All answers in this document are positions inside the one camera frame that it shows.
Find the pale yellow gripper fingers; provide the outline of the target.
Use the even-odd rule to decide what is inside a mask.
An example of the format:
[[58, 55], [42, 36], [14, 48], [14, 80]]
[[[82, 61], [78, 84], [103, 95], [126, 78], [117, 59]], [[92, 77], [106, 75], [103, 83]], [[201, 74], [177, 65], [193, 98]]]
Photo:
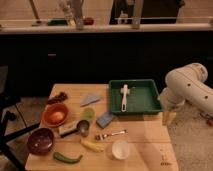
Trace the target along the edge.
[[172, 111], [164, 111], [163, 112], [163, 118], [162, 123], [164, 126], [168, 126], [172, 123], [172, 121], [175, 119], [176, 113]]

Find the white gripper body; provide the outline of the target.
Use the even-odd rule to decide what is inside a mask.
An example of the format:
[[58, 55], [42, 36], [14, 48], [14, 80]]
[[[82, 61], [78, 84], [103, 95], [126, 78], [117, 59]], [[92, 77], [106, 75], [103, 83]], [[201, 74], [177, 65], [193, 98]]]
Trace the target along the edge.
[[169, 88], [163, 89], [158, 100], [165, 111], [178, 111], [185, 103], [181, 96], [174, 94]]

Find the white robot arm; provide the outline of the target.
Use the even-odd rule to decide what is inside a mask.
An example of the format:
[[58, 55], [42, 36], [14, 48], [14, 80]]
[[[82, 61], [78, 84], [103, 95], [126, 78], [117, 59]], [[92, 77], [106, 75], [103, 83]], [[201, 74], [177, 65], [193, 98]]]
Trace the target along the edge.
[[169, 125], [185, 101], [189, 101], [206, 114], [213, 115], [213, 88], [204, 82], [208, 71], [200, 63], [191, 63], [169, 71], [165, 76], [166, 87], [158, 96], [163, 106], [164, 126]]

